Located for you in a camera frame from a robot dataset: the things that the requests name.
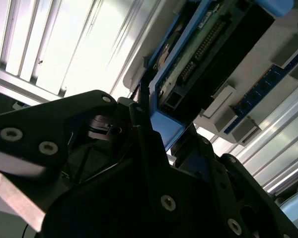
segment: bolt head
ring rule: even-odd
[[[229,160],[230,160],[232,163],[236,163],[236,159],[233,158],[232,156],[229,157]]]
[[[163,195],[163,196],[161,196],[160,201],[161,201],[162,206],[166,210],[168,210],[170,212],[172,212],[172,211],[175,210],[175,208],[176,208],[175,201],[169,195]]]
[[[39,151],[45,155],[54,155],[59,150],[57,144],[52,141],[43,141],[39,145]]]
[[[0,137],[6,141],[18,141],[23,137],[21,130],[14,127],[7,127],[0,131]]]
[[[110,98],[108,98],[108,97],[106,97],[106,96],[103,96],[103,100],[104,100],[105,102],[108,102],[108,103],[110,103],[110,102],[111,102],[111,99],[110,99]]]
[[[202,140],[205,144],[209,144],[209,141],[207,140],[207,138],[202,137]]]

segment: black cable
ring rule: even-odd
[[[73,181],[74,183],[79,183],[79,181],[80,181],[80,177],[81,177],[81,175],[82,175],[82,173],[83,173],[83,170],[84,170],[86,161],[87,161],[87,159],[88,159],[88,156],[89,156],[89,154],[90,154],[90,151],[91,151],[91,147],[88,147],[88,148],[85,150],[85,154],[84,154],[83,160],[82,160],[82,162],[81,162],[81,164],[80,164],[80,166],[79,166],[79,169],[78,169],[78,171],[77,171],[77,173],[76,173],[76,176],[75,176],[75,178],[74,178],[74,181]]]
[[[22,235],[22,238],[24,238],[24,235],[25,235],[25,232],[26,232],[26,229],[28,228],[29,224],[26,224],[24,230],[23,230],[23,235]]]

